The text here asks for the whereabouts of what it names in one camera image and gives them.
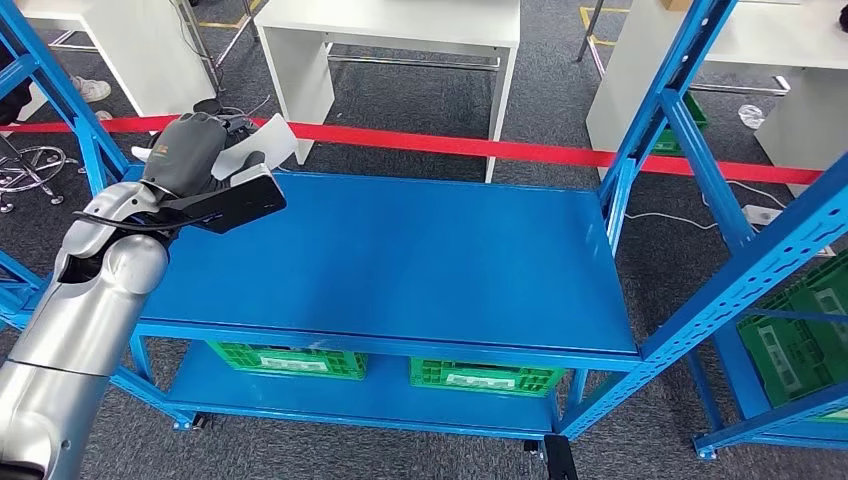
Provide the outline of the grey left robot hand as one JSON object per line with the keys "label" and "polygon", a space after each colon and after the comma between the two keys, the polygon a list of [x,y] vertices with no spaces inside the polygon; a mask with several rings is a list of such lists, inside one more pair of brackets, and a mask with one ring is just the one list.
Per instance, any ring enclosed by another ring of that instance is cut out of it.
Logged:
{"label": "grey left robot hand", "polygon": [[272,176],[259,158],[249,157],[223,180],[212,175],[224,149],[228,131],[218,118],[206,113],[186,113],[168,124],[151,147],[141,183],[159,204],[169,201],[219,196],[232,190],[254,190]]}

